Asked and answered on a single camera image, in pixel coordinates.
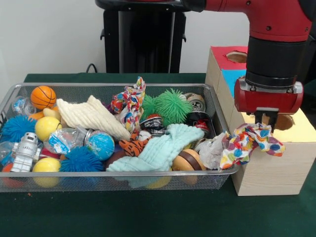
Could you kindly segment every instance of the hole in box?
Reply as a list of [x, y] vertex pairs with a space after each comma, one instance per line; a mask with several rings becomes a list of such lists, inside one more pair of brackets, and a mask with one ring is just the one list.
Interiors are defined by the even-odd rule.
[[[268, 124], [269, 117], [263, 115], [262, 116], [262, 123]], [[278, 115], [276, 120], [275, 129], [284, 131], [290, 129], [294, 125], [294, 120], [290, 115]]]
[[234, 63], [246, 63], [247, 62], [247, 54], [244, 52], [233, 51], [226, 54], [226, 57], [229, 61]]

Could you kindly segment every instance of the tiger plush toy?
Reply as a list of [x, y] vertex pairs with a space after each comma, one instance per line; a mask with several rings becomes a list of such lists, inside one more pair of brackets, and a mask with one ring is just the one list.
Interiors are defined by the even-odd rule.
[[149, 132], [144, 133], [145, 131], [141, 131], [138, 133], [134, 131], [131, 134], [131, 138], [129, 141], [121, 140], [119, 141], [120, 147], [125, 151], [125, 154], [129, 157], [137, 157], [143, 151], [144, 147], [151, 139], [151, 135]]

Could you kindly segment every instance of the red box face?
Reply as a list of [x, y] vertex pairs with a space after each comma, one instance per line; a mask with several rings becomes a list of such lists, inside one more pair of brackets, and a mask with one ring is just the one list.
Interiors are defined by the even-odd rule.
[[211, 48], [220, 70], [246, 70], [247, 46]]

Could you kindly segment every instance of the clear plastic bag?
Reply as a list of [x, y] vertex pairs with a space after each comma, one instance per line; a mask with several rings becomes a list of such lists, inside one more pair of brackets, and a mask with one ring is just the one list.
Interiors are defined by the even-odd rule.
[[73, 148], [83, 146], [87, 133], [82, 127], [58, 129], [44, 141], [44, 146], [52, 153], [65, 155]]
[[1, 142], [0, 143], [0, 163], [6, 166], [8, 163], [14, 161], [12, 154], [13, 142]]
[[212, 140], [206, 140], [200, 144], [199, 156], [205, 167], [220, 169], [222, 152], [224, 150], [222, 140], [225, 136], [225, 133], [221, 133]]
[[12, 110], [17, 115], [32, 115], [36, 113], [36, 108], [32, 105], [29, 98], [18, 96], [15, 101], [12, 102]]

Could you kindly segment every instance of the black cable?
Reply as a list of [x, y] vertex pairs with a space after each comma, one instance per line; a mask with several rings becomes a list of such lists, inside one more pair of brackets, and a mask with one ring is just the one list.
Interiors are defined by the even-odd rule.
[[96, 66], [93, 63], [89, 64], [89, 66], [88, 66], [88, 68], [87, 68], [87, 70], [85, 72], [88, 73], [90, 68], [91, 68], [91, 66], [93, 66], [95, 73], [98, 73], [98, 70], [97, 70]]

